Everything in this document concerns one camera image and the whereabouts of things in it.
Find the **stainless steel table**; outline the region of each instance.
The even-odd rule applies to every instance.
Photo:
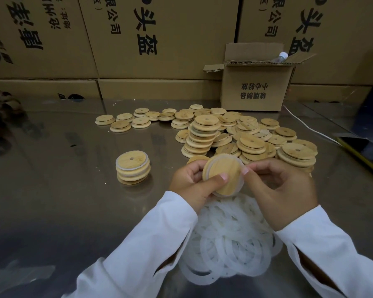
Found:
[[[76,276],[98,257],[110,254],[157,203],[172,174],[187,162],[177,130],[154,122],[147,129],[113,133],[94,124],[103,114],[132,113],[135,108],[206,108],[217,101],[84,100],[25,102],[27,118],[8,122],[0,141],[0,284],[3,297],[60,297],[74,290]],[[345,132],[340,126],[298,103],[288,108],[327,135]],[[334,223],[351,235],[357,250],[373,259],[373,174],[339,146],[306,129],[286,111],[249,113],[277,119],[299,138],[319,149],[312,175],[319,201]],[[151,159],[148,179],[127,187],[116,179],[114,162],[129,150],[143,150]],[[55,266],[49,278],[42,267]],[[21,268],[36,270],[36,280],[15,280]],[[166,277],[159,297],[317,297],[283,248],[262,276],[234,276],[210,286],[190,284],[178,269]]]

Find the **left hand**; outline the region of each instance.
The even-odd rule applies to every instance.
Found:
[[[207,160],[195,160],[177,170],[171,180],[169,190],[182,196],[199,214],[208,196],[227,184],[229,177],[221,173],[202,180],[202,170]]]

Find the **right hand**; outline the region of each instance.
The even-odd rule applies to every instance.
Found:
[[[318,205],[315,185],[305,172],[273,158],[246,165],[242,170],[268,224],[279,231]],[[262,178],[279,186],[269,188]]]

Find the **white cable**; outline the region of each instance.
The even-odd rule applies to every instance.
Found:
[[[322,133],[319,133],[318,131],[316,131],[316,130],[313,130],[313,129],[311,129],[308,125],[306,125],[300,118],[298,118],[296,115],[294,115],[292,112],[290,112],[289,111],[289,109],[286,107],[286,105],[283,105],[284,106],[284,108],[290,113],[290,115],[292,115],[295,119],[297,119],[298,121],[300,121],[307,129],[309,129],[309,130],[311,130],[311,131],[313,131],[313,132],[315,132],[315,133],[317,133],[317,134],[319,134],[319,135],[321,135],[321,136],[323,136],[323,137],[325,137],[325,138],[327,138],[327,139],[329,139],[330,141],[333,141],[334,143],[336,143],[336,144],[338,144],[338,145],[340,145],[341,146],[341,144],[340,143],[338,143],[336,140],[334,140],[334,139],[332,139],[332,138],[330,138],[330,137],[328,137],[328,136],[326,136],[326,135],[324,135],[324,134],[322,134]]]

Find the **white sleeve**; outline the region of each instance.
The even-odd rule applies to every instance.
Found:
[[[116,250],[78,276],[76,291],[66,297],[156,297],[197,221],[196,212],[181,196],[166,191]],[[177,250],[174,262],[155,273]]]
[[[289,256],[322,297],[373,298],[373,261],[359,255],[347,233],[333,224],[321,206],[276,232]],[[320,283],[300,263],[297,248],[343,292]]]

